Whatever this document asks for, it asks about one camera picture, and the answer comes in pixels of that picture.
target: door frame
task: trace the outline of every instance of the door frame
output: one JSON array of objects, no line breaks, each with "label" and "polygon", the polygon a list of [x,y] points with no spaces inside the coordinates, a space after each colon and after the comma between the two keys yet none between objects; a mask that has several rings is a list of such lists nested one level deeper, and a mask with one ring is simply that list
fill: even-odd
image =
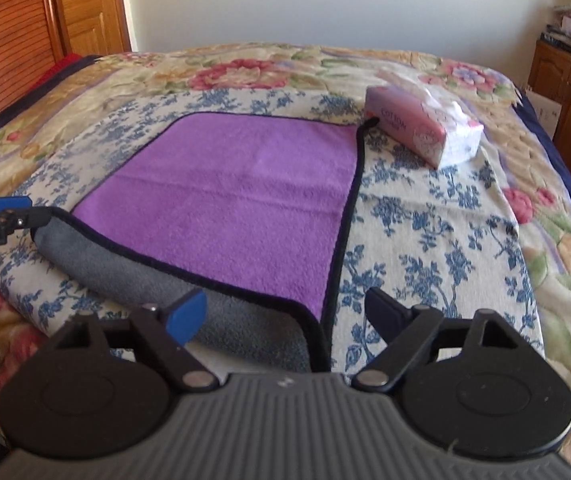
[{"label": "door frame", "polygon": [[[54,60],[59,61],[68,54],[72,54],[68,29],[66,27],[66,18],[64,17],[64,6],[62,0],[44,0],[44,3],[46,7],[46,22],[48,23],[50,42],[52,43],[54,51]],[[125,52],[130,52],[132,50],[132,46],[130,44],[130,34],[128,32],[128,20],[126,19],[124,0],[116,0],[116,3],[121,41],[125,47]]]}]

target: blue flower pattern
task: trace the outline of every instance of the blue flower pattern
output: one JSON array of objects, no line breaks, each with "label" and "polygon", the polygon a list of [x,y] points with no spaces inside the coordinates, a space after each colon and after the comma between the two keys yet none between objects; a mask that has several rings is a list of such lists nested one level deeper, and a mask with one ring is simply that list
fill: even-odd
[{"label": "blue flower pattern", "polygon": [[[214,89],[135,99],[59,149],[16,193],[71,209],[169,124],[205,111],[360,121],[354,101],[319,91]],[[371,287],[406,306],[430,304],[450,317],[495,308],[539,347],[540,324],[517,231],[505,219],[509,212],[486,193],[496,186],[487,160],[434,171],[378,129],[364,140],[365,168],[337,297],[333,369],[352,374],[385,346],[365,318],[363,300]],[[470,304],[469,291],[481,286],[484,268],[483,286],[496,304]],[[28,232],[0,247],[0,292],[49,334],[75,312],[97,312],[104,319],[128,314],[41,257]]]}]

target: bed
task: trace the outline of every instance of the bed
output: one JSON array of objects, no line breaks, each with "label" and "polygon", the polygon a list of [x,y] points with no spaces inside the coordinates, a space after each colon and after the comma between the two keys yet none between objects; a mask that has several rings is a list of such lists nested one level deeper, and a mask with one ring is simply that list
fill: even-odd
[{"label": "bed", "polygon": [[[85,59],[0,115],[0,195],[70,209],[93,178],[195,112],[356,124],[381,70],[451,89],[485,138],[470,163],[434,171],[377,129],[365,134],[329,321],[331,369],[354,373],[382,350],[363,312],[365,291],[380,286],[453,317],[498,310],[571,387],[571,178],[528,103],[492,70],[414,52],[261,43]],[[127,315],[53,269],[29,234],[0,248],[0,389],[83,311]],[[562,453],[571,463],[571,435]]]}]

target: black circular disc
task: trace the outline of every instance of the black circular disc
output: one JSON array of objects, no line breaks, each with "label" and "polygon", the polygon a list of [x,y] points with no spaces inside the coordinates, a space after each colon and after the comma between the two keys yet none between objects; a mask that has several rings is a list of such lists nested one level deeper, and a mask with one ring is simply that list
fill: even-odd
[{"label": "black circular disc", "polygon": [[444,449],[475,458],[553,449],[571,426],[571,391],[538,356],[483,351],[482,360],[459,356],[409,373],[401,391],[409,421]]},{"label": "black circular disc", "polygon": [[0,393],[0,425],[13,446],[59,459],[126,449],[158,427],[170,402],[153,370],[89,349],[39,357]]}]

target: tissue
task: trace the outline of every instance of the tissue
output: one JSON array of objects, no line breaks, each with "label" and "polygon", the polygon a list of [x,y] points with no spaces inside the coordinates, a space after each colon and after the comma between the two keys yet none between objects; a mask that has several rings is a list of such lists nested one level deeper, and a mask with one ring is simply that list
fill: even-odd
[{"label": "tissue", "polygon": [[[387,80],[392,75],[379,75]],[[365,117],[432,167],[440,170],[476,156],[483,125],[473,119],[445,89],[428,89],[400,78],[386,86],[369,87]]]}]

